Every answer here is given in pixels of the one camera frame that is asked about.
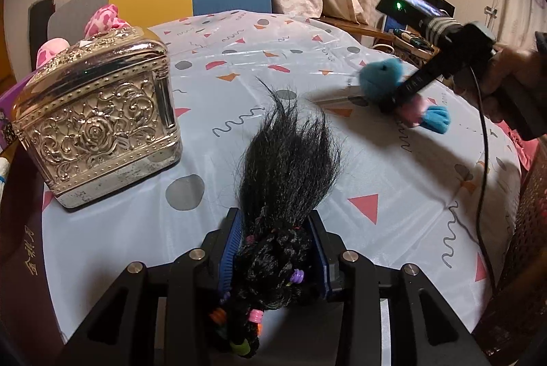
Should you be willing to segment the person right hand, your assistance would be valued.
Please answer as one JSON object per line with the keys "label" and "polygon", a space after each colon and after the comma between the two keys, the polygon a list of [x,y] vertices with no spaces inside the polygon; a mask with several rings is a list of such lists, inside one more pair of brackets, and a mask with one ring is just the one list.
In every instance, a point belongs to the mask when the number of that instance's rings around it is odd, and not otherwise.
{"label": "person right hand", "polygon": [[477,79],[470,69],[454,76],[452,91],[476,108],[478,98],[481,98],[485,116],[493,123],[507,122],[507,107],[503,107],[493,93],[512,78],[529,90],[541,105],[546,105],[546,56],[537,50],[500,49]]}

